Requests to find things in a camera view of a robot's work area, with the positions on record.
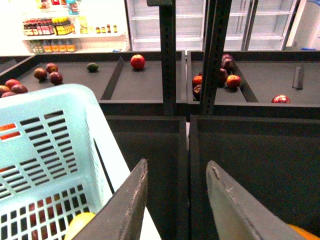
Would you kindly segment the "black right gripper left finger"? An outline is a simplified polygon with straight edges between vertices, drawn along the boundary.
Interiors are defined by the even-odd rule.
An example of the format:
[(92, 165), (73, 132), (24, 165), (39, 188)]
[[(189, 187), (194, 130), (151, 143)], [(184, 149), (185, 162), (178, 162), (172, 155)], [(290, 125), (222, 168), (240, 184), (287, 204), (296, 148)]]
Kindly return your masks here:
[(148, 162), (142, 158), (75, 240), (138, 240), (148, 195)]

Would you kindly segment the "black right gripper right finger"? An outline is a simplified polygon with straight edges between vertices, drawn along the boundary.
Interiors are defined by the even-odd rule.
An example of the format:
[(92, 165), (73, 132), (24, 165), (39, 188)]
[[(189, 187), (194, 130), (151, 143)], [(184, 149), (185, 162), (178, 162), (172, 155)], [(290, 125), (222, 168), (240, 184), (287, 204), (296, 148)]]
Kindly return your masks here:
[(207, 192), (220, 240), (303, 240), (215, 161), (206, 167)]

